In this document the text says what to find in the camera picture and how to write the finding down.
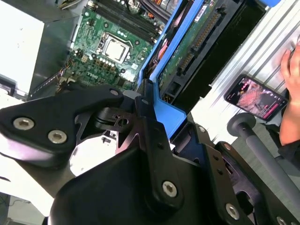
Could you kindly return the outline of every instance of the screw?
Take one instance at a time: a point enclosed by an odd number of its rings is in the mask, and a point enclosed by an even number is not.
[[[116,90],[113,90],[113,89],[111,89],[111,93],[112,93],[113,95],[119,95],[119,93],[118,93]]]
[[[239,220],[240,214],[239,214],[238,210],[234,207],[234,205],[227,203],[226,211],[233,219]]]
[[[30,130],[34,127],[34,122],[29,118],[20,117],[14,120],[13,125],[19,130]]]
[[[225,147],[227,150],[231,150],[231,147],[229,146],[229,144],[224,144],[224,147]]]
[[[286,225],[286,222],[281,217],[276,217],[279,225]]]
[[[142,99],[142,102],[144,102],[145,104],[149,105],[149,102],[147,102],[145,99]]]
[[[171,198],[174,198],[177,195],[177,188],[169,181],[165,181],[163,183],[163,191]]]
[[[67,140],[67,135],[61,130],[53,130],[49,132],[48,139],[54,144],[63,144]]]
[[[199,129],[201,130],[201,132],[205,133],[205,129],[201,126],[199,126]]]

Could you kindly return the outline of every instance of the phone screen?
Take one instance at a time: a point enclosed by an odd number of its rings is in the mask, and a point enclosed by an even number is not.
[[[287,104],[287,99],[248,77],[237,81],[225,100],[265,121],[272,119]]]

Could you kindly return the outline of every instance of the expansion slot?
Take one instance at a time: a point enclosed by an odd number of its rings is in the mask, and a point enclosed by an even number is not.
[[[221,18],[221,14],[218,12],[214,12],[211,16],[211,19],[207,21],[206,26],[204,27],[203,31],[199,32],[198,37],[196,38],[195,44],[192,46],[192,51],[190,51],[186,58],[180,62],[179,66],[179,73],[184,73],[187,66],[191,63],[191,60],[197,55],[194,54],[195,52],[198,53],[199,49],[201,48],[204,41],[207,39],[208,35],[211,33],[215,25],[218,23],[219,19]]]

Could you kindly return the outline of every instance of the black metal arm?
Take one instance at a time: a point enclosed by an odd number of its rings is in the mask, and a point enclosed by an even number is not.
[[[172,154],[152,83],[144,80],[138,92],[104,85],[0,110],[9,143],[1,153],[40,167],[59,170],[78,143],[118,131],[118,154],[58,192],[52,225],[297,224],[233,147],[215,146],[191,118]]]

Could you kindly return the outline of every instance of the human hand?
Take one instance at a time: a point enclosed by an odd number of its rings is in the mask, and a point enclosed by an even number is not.
[[[300,41],[289,62],[291,51],[287,50],[281,61],[281,74],[285,80],[286,88],[290,92],[290,104],[300,105]]]

